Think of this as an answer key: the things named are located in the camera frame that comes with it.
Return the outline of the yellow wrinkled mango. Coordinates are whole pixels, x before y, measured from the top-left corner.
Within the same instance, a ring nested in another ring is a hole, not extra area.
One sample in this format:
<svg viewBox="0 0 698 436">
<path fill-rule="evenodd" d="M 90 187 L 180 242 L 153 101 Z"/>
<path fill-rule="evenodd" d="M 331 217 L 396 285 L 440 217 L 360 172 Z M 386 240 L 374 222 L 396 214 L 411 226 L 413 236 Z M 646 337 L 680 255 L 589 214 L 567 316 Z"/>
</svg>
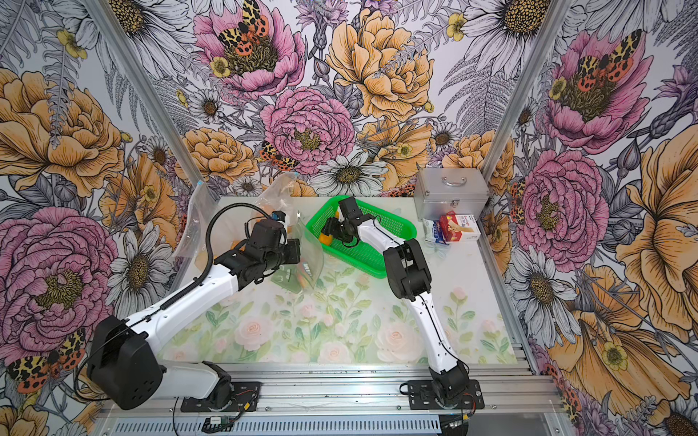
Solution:
<svg viewBox="0 0 698 436">
<path fill-rule="evenodd" d="M 334 241 L 334 237 L 331 234 L 319 234 L 318 241 L 322 245 L 330 246 Z"/>
</svg>

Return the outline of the clear zip-top bag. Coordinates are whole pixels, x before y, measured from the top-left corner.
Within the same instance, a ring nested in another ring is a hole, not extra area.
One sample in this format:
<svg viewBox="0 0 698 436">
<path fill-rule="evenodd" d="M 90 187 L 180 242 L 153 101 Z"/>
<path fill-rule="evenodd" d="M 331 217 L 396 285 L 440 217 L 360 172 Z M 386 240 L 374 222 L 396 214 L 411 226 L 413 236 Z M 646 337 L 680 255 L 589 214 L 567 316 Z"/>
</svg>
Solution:
<svg viewBox="0 0 698 436">
<path fill-rule="evenodd" d="M 217 198 L 207 183 L 199 181 L 187 204 L 186 225 L 173 253 L 174 264 L 182 267 L 194 261 L 196 269 L 201 270 L 205 263 L 205 232 L 214 215 L 225 205 L 255 202 L 256 198 L 250 196 L 223 195 Z M 258 216 L 258 214 L 240 207 L 224 213 L 216 221 L 212 233 L 214 255 L 223 254 L 244 239 L 245 222 L 251 216 Z"/>
<path fill-rule="evenodd" d="M 283 289 L 299 294 L 305 292 L 312 294 L 316 290 L 316 285 L 323 272 L 325 265 L 324 251 L 321 243 L 306 227 L 302 218 L 298 219 L 296 225 L 290 230 L 290 237 L 299 240 L 300 260 L 296 265 L 282 265 L 271 277 L 272 282 Z M 304 274 L 312 281 L 313 289 L 303 291 L 300 289 L 297 274 Z"/>
<path fill-rule="evenodd" d="M 261 194 L 254 204 L 271 215 L 274 211 L 285 214 L 285 224 L 292 228 L 297 224 L 300 212 L 294 205 L 293 193 L 298 187 L 298 178 L 295 173 L 282 173 L 272 181 L 265 192 Z"/>
</svg>

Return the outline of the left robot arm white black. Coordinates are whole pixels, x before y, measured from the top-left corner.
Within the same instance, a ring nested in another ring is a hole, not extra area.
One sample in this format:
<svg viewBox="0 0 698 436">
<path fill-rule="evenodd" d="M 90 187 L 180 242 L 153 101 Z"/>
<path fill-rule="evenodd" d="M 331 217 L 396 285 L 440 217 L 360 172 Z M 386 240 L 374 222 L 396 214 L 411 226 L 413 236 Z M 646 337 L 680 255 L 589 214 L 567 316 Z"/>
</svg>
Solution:
<svg viewBox="0 0 698 436">
<path fill-rule="evenodd" d="M 152 398 L 190 398 L 222 410 L 234 397 L 228 372 L 209 361 L 166 362 L 158 354 L 214 305 L 299 261 L 300 242 L 288 237 L 280 215 L 258 220 L 233 249 L 209 254 L 205 270 L 190 285 L 123 320 L 110 316 L 102 321 L 85 359 L 88 379 L 123 410 Z"/>
</svg>

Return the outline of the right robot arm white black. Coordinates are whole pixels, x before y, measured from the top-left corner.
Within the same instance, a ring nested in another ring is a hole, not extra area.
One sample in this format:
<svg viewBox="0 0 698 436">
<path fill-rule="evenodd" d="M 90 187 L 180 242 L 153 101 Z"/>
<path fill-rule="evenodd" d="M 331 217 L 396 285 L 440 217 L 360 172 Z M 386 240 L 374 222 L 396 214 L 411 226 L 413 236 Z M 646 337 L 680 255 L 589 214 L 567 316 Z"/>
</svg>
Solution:
<svg viewBox="0 0 698 436">
<path fill-rule="evenodd" d="M 339 201 L 338 212 L 326 220 L 318 237 L 323 245 L 334 240 L 347 248 L 364 243 L 383 256 L 391 291 L 409 302 L 423 335 L 436 401 L 444 408 L 466 404 L 476 408 L 468 392 L 470 368 L 456 355 L 441 324 L 432 295 L 432 274 L 418 241 L 385 229 L 375 215 L 361 209 L 354 196 Z"/>
</svg>

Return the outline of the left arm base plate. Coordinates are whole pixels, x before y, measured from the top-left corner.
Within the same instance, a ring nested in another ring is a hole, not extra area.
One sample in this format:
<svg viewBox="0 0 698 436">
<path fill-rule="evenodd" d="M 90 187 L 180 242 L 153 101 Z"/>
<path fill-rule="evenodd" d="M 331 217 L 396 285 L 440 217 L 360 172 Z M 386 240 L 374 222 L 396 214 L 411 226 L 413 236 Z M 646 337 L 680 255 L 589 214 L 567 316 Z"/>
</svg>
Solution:
<svg viewBox="0 0 698 436">
<path fill-rule="evenodd" d="M 181 412 L 254 412 L 257 408 L 262 383 L 236 381 L 216 387 L 205 399 L 186 397 L 179 406 Z"/>
</svg>

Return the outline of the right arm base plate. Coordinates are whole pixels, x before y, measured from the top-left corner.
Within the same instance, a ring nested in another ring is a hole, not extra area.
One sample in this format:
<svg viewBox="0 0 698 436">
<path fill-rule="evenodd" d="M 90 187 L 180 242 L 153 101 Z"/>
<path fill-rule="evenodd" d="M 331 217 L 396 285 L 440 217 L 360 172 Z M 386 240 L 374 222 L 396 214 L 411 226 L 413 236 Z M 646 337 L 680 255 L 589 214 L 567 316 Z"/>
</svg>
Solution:
<svg viewBox="0 0 698 436">
<path fill-rule="evenodd" d="M 477 412 L 485 408 L 484 395 L 476 380 L 469 381 L 465 390 L 451 400 L 440 400 L 433 383 L 427 380 L 406 381 L 400 385 L 399 392 L 408 398 L 413 411 L 464 409 L 466 412 Z"/>
</svg>

